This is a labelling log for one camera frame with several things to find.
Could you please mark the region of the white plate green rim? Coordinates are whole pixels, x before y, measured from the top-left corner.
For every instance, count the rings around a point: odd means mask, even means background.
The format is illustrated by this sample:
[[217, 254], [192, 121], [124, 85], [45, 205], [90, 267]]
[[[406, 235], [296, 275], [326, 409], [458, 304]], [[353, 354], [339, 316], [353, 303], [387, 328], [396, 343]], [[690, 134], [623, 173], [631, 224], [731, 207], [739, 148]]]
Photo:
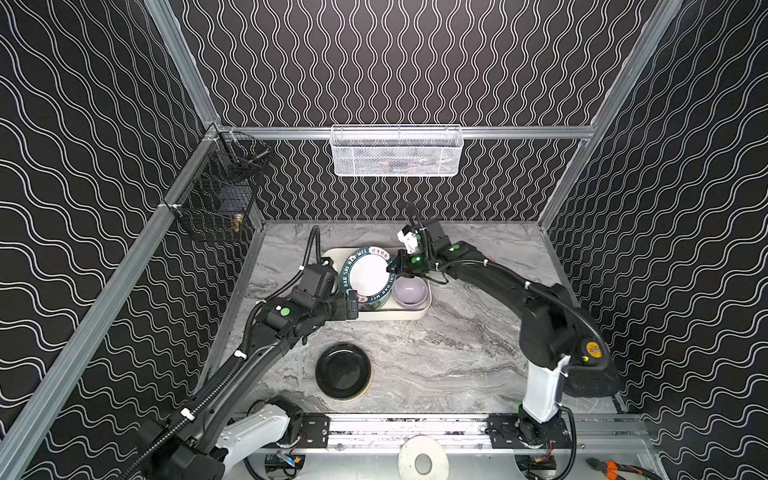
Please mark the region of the white plate green rim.
[[342, 290], [357, 294], [361, 311], [377, 310], [388, 301], [396, 280], [387, 270], [390, 260], [390, 253], [382, 247], [366, 246], [354, 250], [342, 264]]

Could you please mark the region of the lilac ceramic bowl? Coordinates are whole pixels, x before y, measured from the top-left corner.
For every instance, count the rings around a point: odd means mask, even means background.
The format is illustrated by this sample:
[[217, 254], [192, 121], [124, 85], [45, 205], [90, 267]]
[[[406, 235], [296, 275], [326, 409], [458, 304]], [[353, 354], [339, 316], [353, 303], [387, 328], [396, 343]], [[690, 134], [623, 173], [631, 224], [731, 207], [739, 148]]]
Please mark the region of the lilac ceramic bowl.
[[418, 309], [428, 299], [429, 287], [419, 277], [401, 276], [393, 284], [392, 297], [404, 309]]

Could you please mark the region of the black round plate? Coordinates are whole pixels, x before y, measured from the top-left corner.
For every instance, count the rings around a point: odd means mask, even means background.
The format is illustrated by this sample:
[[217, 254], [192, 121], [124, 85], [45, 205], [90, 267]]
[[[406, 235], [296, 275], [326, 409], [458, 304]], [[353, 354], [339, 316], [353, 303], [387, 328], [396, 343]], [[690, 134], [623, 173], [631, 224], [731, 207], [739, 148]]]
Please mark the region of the black round plate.
[[359, 398], [368, 390], [372, 377], [373, 367], [366, 352], [348, 342], [328, 347], [315, 366], [318, 387], [326, 396], [338, 401]]

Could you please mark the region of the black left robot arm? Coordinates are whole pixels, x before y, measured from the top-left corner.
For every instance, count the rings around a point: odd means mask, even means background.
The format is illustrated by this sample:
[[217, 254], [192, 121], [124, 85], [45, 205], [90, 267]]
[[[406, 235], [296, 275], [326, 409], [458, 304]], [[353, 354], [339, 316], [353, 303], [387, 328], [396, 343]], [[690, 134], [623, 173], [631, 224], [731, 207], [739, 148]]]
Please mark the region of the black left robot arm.
[[190, 401], [166, 420], [141, 427], [138, 456], [122, 478], [223, 479], [262, 446], [301, 437], [287, 432], [292, 416], [283, 408], [274, 416], [283, 425], [272, 436], [256, 433], [265, 421], [236, 423], [247, 437], [242, 447], [224, 435], [241, 398], [279, 359], [326, 323], [358, 318], [356, 293], [341, 287], [320, 245], [320, 228], [313, 226], [298, 272], [251, 310], [240, 345]]

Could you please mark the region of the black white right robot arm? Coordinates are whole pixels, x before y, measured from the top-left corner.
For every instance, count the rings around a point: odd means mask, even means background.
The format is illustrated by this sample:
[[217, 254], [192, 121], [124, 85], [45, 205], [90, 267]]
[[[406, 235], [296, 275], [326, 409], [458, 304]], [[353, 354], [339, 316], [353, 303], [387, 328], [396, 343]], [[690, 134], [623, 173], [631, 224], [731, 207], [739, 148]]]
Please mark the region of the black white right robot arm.
[[527, 386], [516, 434], [527, 446], [547, 443], [560, 421], [563, 391], [596, 393], [598, 378], [610, 367], [607, 346], [594, 321], [567, 298], [561, 285], [545, 286], [523, 277], [465, 242], [453, 242], [437, 220], [423, 221], [412, 203], [403, 244], [387, 271], [431, 280], [441, 273], [477, 287], [520, 320], [519, 346], [528, 361]]

